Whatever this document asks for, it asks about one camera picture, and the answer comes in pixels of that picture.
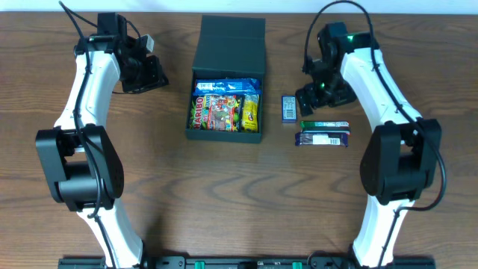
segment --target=yellow candy package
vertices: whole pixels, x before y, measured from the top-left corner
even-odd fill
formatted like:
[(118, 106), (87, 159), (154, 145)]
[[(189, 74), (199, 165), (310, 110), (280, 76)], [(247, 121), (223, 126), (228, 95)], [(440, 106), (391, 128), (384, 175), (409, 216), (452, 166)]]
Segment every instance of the yellow candy package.
[(259, 95), (245, 95), (242, 110), (242, 132), (258, 132), (257, 111)]

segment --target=gummy candy package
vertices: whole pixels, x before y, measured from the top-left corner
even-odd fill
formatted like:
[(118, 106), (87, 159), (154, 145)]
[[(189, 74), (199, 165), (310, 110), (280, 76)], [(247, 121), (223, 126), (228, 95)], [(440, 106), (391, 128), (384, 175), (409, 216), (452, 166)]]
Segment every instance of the gummy candy package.
[(238, 132), (243, 96), (193, 96), (190, 129)]

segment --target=candy bar wrapper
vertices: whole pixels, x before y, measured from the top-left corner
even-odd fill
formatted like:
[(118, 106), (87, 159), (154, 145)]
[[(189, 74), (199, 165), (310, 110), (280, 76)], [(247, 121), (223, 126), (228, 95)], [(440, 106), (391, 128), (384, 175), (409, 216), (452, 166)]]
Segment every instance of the candy bar wrapper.
[(312, 127), (350, 127), (347, 121), (301, 121), (302, 129)]
[(333, 145), (349, 146), (347, 133), (330, 132), (298, 132), (296, 133), (296, 146), (303, 145)]
[(350, 135), (349, 127), (305, 127), (302, 132), (326, 132), (326, 133), (346, 133)]

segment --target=box lid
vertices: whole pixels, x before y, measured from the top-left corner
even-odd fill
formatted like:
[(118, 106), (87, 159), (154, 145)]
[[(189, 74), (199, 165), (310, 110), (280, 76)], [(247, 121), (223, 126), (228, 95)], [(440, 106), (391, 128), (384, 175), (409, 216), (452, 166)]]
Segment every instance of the box lid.
[(193, 70), (264, 75), (265, 19), (202, 16)]

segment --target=blue snack package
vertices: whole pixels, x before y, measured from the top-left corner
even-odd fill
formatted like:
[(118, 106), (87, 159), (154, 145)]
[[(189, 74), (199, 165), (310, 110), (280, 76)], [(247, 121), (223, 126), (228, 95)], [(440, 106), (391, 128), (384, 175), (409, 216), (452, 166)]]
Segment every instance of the blue snack package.
[(261, 94), (255, 78), (198, 79), (194, 95)]

